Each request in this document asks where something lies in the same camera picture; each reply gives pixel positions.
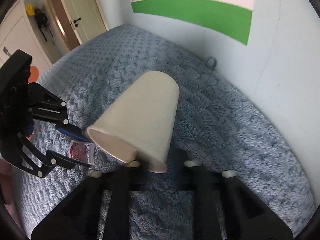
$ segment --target white paper cup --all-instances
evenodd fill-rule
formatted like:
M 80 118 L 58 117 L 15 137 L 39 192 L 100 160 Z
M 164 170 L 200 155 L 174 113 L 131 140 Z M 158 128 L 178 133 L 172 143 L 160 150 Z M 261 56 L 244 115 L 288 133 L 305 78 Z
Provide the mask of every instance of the white paper cup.
M 166 172 L 166 160 L 179 99 L 167 74 L 143 74 L 96 121 L 87 134 L 100 148 L 128 163 L 148 160 L 150 171 Z

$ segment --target white cabinet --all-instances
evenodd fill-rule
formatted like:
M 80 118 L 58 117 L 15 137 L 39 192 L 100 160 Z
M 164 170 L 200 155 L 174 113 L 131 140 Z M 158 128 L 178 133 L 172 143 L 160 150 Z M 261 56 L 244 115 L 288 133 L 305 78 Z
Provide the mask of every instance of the white cabinet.
M 1 66 L 9 58 L 3 51 L 4 47 L 10 54 L 21 49 L 31 55 L 32 65 L 38 68 L 39 76 L 51 66 L 49 58 L 32 30 L 23 0 L 16 1 L 0 25 Z

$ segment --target orange object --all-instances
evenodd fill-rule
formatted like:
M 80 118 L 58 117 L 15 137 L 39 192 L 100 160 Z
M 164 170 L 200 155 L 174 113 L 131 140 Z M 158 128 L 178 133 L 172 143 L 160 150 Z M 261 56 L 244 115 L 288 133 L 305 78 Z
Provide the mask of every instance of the orange object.
M 28 83 L 36 82 L 39 77 L 39 70 L 36 66 L 30 66 L 30 76 Z

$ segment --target fluffy blue blanket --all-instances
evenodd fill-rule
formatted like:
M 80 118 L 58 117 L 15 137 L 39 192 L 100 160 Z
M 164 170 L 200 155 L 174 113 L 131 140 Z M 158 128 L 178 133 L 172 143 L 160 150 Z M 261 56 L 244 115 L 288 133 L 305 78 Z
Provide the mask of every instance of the fluffy blue blanket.
M 176 146 L 212 171 L 236 170 L 296 235 L 315 212 L 309 182 L 297 159 L 270 122 L 192 54 L 122 25 L 65 55 L 40 83 L 65 100 L 70 121 L 85 128 L 150 70 L 169 74 L 180 87 L 173 132 Z M 53 125 L 36 123 L 33 143 L 43 153 L 52 149 L 67 155 L 69 142 Z M 96 148 L 95 169 L 107 172 L 118 165 Z M 192 193 L 175 190 L 170 156 L 167 165 L 167 173 L 151 174 L 150 191 L 132 192 L 132 239 L 192 239 Z M 45 179 L 13 171 L 15 198 L 28 235 L 84 176 L 79 167 L 71 171 L 57 167 Z M 109 199 L 106 192 L 99 238 Z

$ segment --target black metal bracket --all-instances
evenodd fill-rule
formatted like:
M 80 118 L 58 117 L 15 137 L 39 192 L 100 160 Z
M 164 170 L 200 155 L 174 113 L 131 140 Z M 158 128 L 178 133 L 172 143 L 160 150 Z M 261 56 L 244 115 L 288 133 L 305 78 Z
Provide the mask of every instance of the black metal bracket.
M 213 190 L 220 192 L 228 239 L 293 240 L 290 228 L 233 172 L 207 171 L 181 149 L 174 155 L 179 190 L 195 191 L 194 240 L 222 239 Z
M 0 152 L 4 160 L 32 175 L 44 178 L 57 165 L 72 169 L 90 167 L 48 150 L 42 154 L 27 138 L 34 119 L 55 124 L 61 133 L 80 141 L 89 140 L 82 130 L 69 123 L 67 104 L 38 83 L 28 84 L 32 57 L 17 50 L 0 69 Z M 43 164 L 39 167 L 23 151 L 28 149 Z
M 31 239 L 96 240 L 103 191 L 111 190 L 103 240 L 130 240 L 129 191 L 145 190 L 147 170 L 147 163 L 137 160 L 87 177 L 36 226 Z

